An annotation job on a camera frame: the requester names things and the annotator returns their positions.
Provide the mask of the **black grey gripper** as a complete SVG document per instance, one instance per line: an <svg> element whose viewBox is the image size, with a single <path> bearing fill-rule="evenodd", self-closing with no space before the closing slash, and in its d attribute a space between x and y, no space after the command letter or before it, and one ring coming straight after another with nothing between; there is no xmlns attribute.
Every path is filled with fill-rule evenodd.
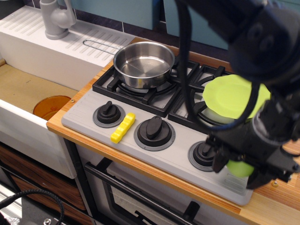
<svg viewBox="0 0 300 225"><path fill-rule="evenodd" d="M292 174L299 173L300 165L294 161L296 155L283 149L283 144L299 137L298 125L290 129L273 128L271 137L266 138L249 122L230 131L214 132L205 142L216 152L212 164L215 173L219 173L229 160L243 161L255 168L248 178L247 189L257 189L271 180L288 182Z"/></svg>

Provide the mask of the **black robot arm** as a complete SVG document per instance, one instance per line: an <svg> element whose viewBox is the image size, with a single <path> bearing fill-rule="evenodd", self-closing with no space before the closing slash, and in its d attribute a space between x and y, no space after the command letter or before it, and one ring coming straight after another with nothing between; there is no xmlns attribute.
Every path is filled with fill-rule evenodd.
<svg viewBox="0 0 300 225"><path fill-rule="evenodd" d="M178 0L178 74L191 120L206 128L206 143L216 152L212 169L229 160L254 167L247 189L271 180L289 181L300 171L282 146L300 137L300 15L272 2L256 0ZM252 83L248 104L233 123L209 127L191 105L187 76L192 24L189 9L204 17L228 43L232 69Z"/></svg>

